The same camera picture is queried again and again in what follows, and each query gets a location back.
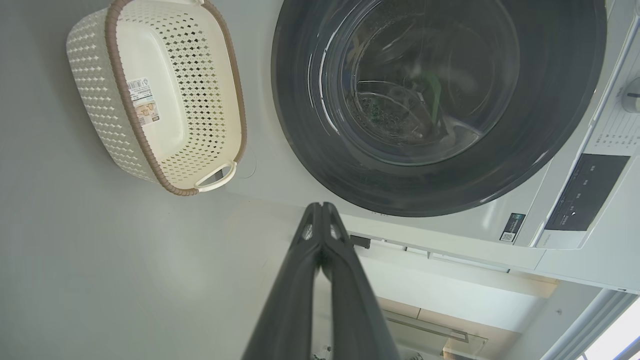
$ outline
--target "washing machine drum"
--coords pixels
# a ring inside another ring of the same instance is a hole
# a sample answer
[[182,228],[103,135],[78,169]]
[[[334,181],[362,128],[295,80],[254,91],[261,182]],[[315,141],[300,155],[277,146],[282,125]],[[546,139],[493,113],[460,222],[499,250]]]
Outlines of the washing machine drum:
[[504,195],[580,122],[604,0],[285,0],[273,94],[298,159],[380,213],[430,217]]

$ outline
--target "washing machine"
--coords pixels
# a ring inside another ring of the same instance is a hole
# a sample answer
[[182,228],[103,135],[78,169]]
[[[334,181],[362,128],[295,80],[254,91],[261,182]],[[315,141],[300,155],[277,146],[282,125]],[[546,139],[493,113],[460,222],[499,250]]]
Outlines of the washing machine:
[[633,0],[214,4],[236,49],[248,128],[230,192],[579,249],[633,181]]

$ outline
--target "label sticker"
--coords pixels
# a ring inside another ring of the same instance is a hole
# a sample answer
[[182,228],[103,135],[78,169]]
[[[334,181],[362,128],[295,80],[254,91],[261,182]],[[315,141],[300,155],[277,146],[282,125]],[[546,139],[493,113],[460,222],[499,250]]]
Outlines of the label sticker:
[[524,222],[524,214],[511,213],[507,225],[504,227],[500,241],[513,243],[522,223]]
[[131,101],[136,109],[140,125],[145,126],[160,120],[160,114],[158,114],[158,107],[154,94],[151,92],[149,80],[147,78],[133,79],[127,81],[127,86],[129,87],[129,95],[131,95]]

